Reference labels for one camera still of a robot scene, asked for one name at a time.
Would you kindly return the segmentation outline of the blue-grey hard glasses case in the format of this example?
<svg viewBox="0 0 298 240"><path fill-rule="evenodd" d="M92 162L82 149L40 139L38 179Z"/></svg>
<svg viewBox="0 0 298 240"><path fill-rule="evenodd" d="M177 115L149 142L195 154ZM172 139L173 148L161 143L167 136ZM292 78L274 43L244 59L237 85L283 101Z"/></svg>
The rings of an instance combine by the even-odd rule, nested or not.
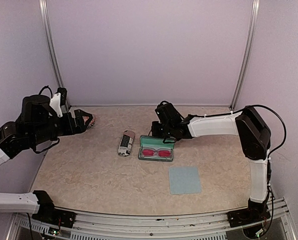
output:
<svg viewBox="0 0 298 240"><path fill-rule="evenodd" d="M154 136L150 135L141 135L140 136L140 149L138 152L138 159L143 160L143 161L158 161L158 162L172 162L174 158L174 145L175 145L176 139L173 137L169 138L157 138ZM145 148L150 148L150 149L167 149L171 150L172 156L170 158L163 158L163 157L157 157L157 156L151 156L151 157L142 157L140 155L140 152L145 149Z"/></svg>

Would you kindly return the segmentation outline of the pink transparent sunglasses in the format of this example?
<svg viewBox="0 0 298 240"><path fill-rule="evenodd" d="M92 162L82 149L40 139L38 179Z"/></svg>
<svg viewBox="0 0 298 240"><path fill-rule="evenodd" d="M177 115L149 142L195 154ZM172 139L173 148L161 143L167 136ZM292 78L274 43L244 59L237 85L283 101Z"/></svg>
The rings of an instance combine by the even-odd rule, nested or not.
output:
<svg viewBox="0 0 298 240"><path fill-rule="evenodd" d="M144 148L140 155L143 157L161 157L161 158L170 158L172 156L171 150L168 149L153 149L153 148Z"/></svg>

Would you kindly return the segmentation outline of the newspaper print glasses case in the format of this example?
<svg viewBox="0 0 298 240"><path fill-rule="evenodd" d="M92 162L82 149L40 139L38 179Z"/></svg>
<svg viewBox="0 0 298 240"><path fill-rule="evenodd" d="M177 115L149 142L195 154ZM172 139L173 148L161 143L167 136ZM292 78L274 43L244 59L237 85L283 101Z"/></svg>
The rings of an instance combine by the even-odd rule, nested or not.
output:
<svg viewBox="0 0 298 240"><path fill-rule="evenodd" d="M121 157L127 157L131 154L132 145L135 139L135 132L131 130L125 130L121 137L119 147L118 147L118 155Z"/></svg>

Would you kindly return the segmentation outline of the blue cleaning cloth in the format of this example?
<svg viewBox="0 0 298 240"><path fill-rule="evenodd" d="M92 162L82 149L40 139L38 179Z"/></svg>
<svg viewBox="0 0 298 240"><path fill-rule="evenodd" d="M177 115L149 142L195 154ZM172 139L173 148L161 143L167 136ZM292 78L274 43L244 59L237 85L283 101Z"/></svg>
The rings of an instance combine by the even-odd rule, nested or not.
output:
<svg viewBox="0 0 298 240"><path fill-rule="evenodd" d="M202 185L197 167L170 167L168 171L170 194L199 194Z"/></svg>

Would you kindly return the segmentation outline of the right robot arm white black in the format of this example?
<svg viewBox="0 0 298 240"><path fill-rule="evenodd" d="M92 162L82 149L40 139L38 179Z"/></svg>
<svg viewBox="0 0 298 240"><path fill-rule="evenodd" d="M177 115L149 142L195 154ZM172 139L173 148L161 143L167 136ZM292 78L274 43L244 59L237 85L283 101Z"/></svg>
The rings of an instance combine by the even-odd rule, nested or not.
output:
<svg viewBox="0 0 298 240"><path fill-rule="evenodd" d="M163 101L155 109L158 117L151 125L151 134L164 141L193 139L203 136L238 136L244 156L251 171L251 195L253 203L244 211L249 222L255 222L264 213L261 205L267 200L270 182L269 154L271 131L254 106L242 110L214 115L186 117L172 103Z"/></svg>

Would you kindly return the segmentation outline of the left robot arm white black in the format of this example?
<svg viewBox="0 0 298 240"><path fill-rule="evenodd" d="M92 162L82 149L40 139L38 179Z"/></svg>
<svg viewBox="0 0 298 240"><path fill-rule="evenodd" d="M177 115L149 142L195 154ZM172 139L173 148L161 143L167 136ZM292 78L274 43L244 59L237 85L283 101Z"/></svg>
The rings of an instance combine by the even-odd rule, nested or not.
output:
<svg viewBox="0 0 298 240"><path fill-rule="evenodd" d="M84 133L93 124L92 114L79 109L63 113L62 104L59 92L53 97L42 94L25 97L17 120L0 127L0 166L28 149L39 154L38 145L51 142L52 148L59 144L60 137ZM9 212L41 215L50 223L59 217L50 196L42 190L21 194L0 192L0 213Z"/></svg>

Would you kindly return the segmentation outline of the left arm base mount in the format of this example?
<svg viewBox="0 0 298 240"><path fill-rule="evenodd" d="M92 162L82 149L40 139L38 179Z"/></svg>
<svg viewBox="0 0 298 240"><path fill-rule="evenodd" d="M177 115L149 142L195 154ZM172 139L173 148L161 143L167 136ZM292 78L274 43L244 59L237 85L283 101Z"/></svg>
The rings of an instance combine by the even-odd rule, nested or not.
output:
<svg viewBox="0 0 298 240"><path fill-rule="evenodd" d="M38 212L32 215L34 220L58 227L73 228L76 213L56 208L46 191L34 190L33 194L37 197L39 205Z"/></svg>

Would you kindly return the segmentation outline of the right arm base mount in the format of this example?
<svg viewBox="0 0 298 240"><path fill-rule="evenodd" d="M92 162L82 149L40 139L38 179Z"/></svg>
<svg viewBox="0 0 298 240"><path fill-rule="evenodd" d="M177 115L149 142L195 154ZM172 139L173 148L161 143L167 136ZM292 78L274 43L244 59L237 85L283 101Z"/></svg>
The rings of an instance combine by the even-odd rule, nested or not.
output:
<svg viewBox="0 0 298 240"><path fill-rule="evenodd" d="M255 202L249 199L246 208L229 211L227 217L230 227L240 227L269 219L271 214L267 203L268 198L262 202Z"/></svg>

